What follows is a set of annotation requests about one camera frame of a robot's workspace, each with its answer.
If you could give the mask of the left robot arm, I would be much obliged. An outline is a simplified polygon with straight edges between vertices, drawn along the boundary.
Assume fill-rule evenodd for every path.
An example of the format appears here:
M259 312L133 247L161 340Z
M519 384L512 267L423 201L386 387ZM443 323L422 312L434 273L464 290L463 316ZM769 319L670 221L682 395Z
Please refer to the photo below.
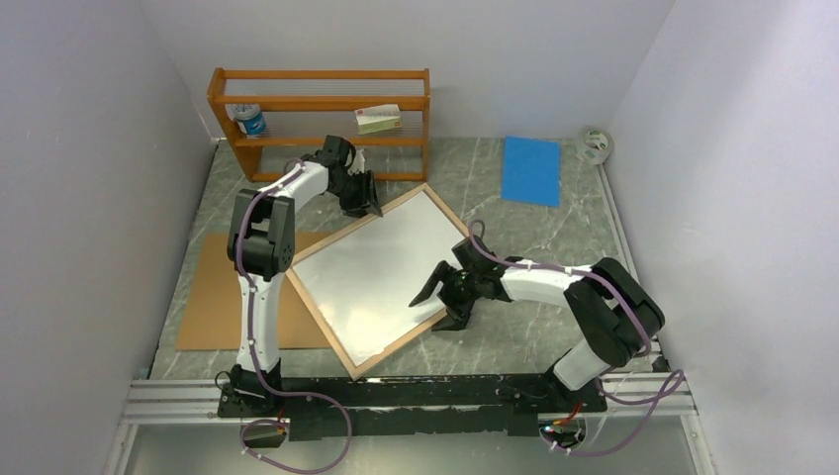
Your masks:
M234 201L227 254L241 296L240 343L221 388L222 418L273 417L284 401L279 352L280 288L296 252L296 214L330 194L344 215L380 216L372 171L347 139L328 136L322 147L289 162L280 179L242 189Z

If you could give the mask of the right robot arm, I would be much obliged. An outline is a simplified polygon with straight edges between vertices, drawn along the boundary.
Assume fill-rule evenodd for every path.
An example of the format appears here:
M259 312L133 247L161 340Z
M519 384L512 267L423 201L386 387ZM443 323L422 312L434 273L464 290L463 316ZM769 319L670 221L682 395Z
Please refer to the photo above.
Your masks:
M537 302L573 315L583 339L547 370L543 386L545 401L555 410L571 409L582 388L648 349L665 325L660 307L611 257L575 267L499 258L477 237L461 240L452 252L458 263L438 262L411 301L414 307L431 297L443 303L446 316L437 330L464 329L480 299Z

